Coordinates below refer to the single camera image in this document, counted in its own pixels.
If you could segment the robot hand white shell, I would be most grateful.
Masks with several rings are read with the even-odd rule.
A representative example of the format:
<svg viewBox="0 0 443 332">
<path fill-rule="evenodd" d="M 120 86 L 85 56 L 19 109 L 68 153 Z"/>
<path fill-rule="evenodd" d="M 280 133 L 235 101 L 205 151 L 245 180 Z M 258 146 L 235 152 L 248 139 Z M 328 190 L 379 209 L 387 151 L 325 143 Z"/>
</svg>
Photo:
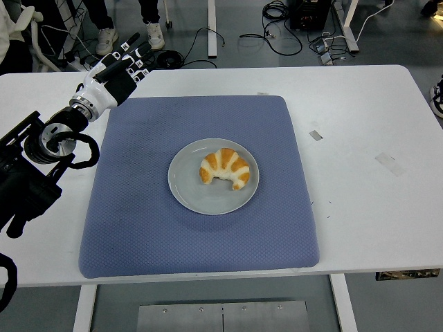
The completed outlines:
<svg viewBox="0 0 443 332">
<path fill-rule="evenodd" d="M 89 122 L 97 120 L 105 110 L 121 105 L 149 74 L 147 61 L 153 56 L 149 42 L 130 49 L 139 37 L 140 34 L 135 33 L 114 52 L 105 55 L 87 73 L 71 98 L 70 106 L 80 110 Z"/>
</svg>

